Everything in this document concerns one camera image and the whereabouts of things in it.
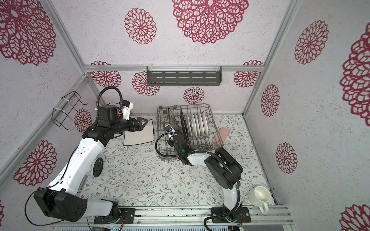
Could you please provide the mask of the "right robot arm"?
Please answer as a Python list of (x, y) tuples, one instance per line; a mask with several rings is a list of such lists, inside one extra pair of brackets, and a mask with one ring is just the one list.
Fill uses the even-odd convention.
[(224, 202), (221, 212), (214, 212), (211, 216), (204, 219), (206, 225), (209, 220), (236, 222), (241, 215), (241, 174), (243, 168), (241, 164), (223, 147), (213, 151), (202, 151), (191, 148), (184, 135), (168, 133), (169, 145), (175, 149), (176, 154), (170, 157), (177, 157), (185, 165), (204, 166), (211, 176), (223, 188)]

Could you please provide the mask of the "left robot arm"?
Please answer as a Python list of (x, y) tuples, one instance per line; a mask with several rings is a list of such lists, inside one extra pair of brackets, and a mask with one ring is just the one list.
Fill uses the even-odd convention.
[(59, 222), (76, 222), (87, 217), (101, 218), (107, 223), (118, 222), (121, 212), (116, 202), (80, 198), (77, 196), (79, 187), (86, 175), (99, 176), (95, 163), (111, 139), (127, 131), (142, 131), (148, 123), (142, 117), (103, 123), (102, 126), (94, 122), (83, 134), (62, 171), (46, 188), (34, 192), (33, 197), (42, 213)]

